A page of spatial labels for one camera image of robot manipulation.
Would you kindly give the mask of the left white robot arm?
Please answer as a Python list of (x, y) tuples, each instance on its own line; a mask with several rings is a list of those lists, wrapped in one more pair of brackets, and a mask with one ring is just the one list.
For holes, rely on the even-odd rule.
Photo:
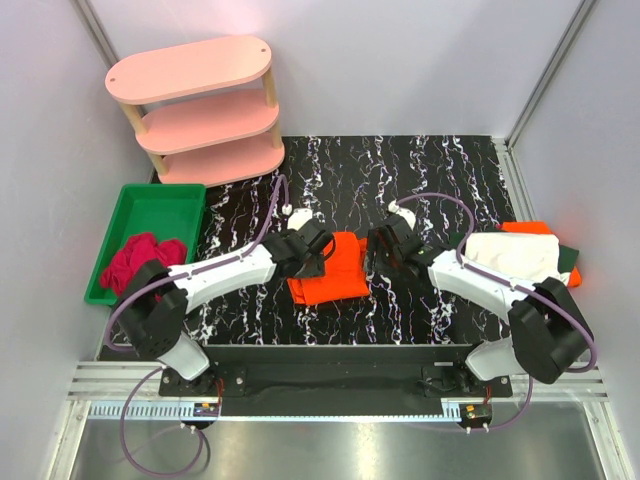
[(210, 260), (173, 267), (150, 260), (118, 298), (115, 322), (139, 359), (158, 361), (194, 381), (211, 370), (212, 361), (186, 332), (188, 314), (215, 298), (274, 278), (322, 277), (324, 263), (335, 250), (334, 234), (311, 218)]

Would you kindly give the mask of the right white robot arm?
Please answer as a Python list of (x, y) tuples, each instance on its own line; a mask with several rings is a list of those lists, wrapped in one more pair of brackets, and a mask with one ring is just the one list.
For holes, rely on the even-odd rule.
[(553, 384), (566, 372), (594, 366), (593, 333), (560, 280), (531, 283), (494, 273), (455, 249), (425, 243), (401, 217), (371, 229), (367, 241), (366, 272), (398, 274), (452, 293), (509, 325), (509, 337), (477, 345), (464, 360), (478, 380), (527, 374)]

